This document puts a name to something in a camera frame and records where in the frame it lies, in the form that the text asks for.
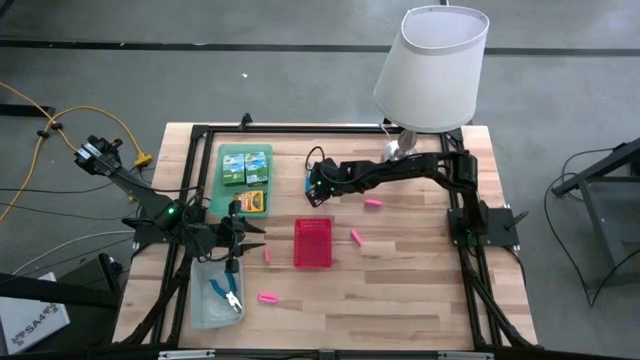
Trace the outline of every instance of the pink block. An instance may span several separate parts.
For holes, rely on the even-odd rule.
[[[258,301],[275,304],[278,302],[278,294],[258,293]]]
[[[271,263],[271,253],[269,253],[269,248],[266,245],[264,247],[264,261],[267,264]]]
[[[382,206],[382,201],[369,199],[369,200],[366,200],[364,202],[364,205],[365,206],[378,206],[378,207],[380,207],[380,206]]]
[[[362,246],[362,238],[355,230],[351,230],[351,238],[356,242],[356,244],[358,244],[358,246]]]

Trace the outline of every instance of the green box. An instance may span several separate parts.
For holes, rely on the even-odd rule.
[[[222,184],[242,185],[244,180],[244,154],[225,155],[222,161]]]
[[[244,168],[247,175],[247,185],[266,184],[269,180],[269,167],[264,152],[252,152],[244,156]]]

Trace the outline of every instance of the lamp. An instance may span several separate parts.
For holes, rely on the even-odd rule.
[[[373,95],[380,112],[405,129],[384,160],[415,153],[417,132],[456,129],[476,111],[489,18],[457,6],[409,10]]]

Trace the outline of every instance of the pink object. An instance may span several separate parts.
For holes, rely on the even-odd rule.
[[[331,267],[331,219],[296,219],[293,266],[297,269]]]
[[[382,201],[380,201],[380,200],[371,200],[371,199],[369,199],[369,200],[366,200],[366,201],[364,202],[364,205],[365,205],[365,206],[366,206],[366,205],[368,205],[368,206],[382,206]]]
[[[269,248],[268,247],[264,247],[264,261],[267,264],[271,263],[271,254],[269,253]]]
[[[278,302],[278,294],[258,293],[258,301],[275,304]]]
[[[358,244],[358,246],[362,246],[362,238],[360,237],[360,234],[358,234],[358,232],[356,232],[355,230],[351,230],[351,238],[356,242],[356,244]]]

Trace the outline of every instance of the green tray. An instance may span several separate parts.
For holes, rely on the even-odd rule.
[[[269,167],[269,180],[266,184],[249,186],[249,185],[235,185],[224,186],[222,184],[222,159],[225,155],[229,154],[246,154],[250,152],[264,152],[267,158],[267,166]],[[247,218],[265,218],[269,214],[270,204],[270,190],[271,183],[273,182],[273,148],[268,144],[223,144],[218,148],[218,159],[216,160],[216,174],[213,178],[213,191],[211,192],[211,205],[209,205],[209,211],[216,216],[226,216],[229,214],[229,203],[233,200],[234,196],[238,193],[247,191],[264,191],[265,197],[265,209],[261,213],[241,213],[242,216]]]

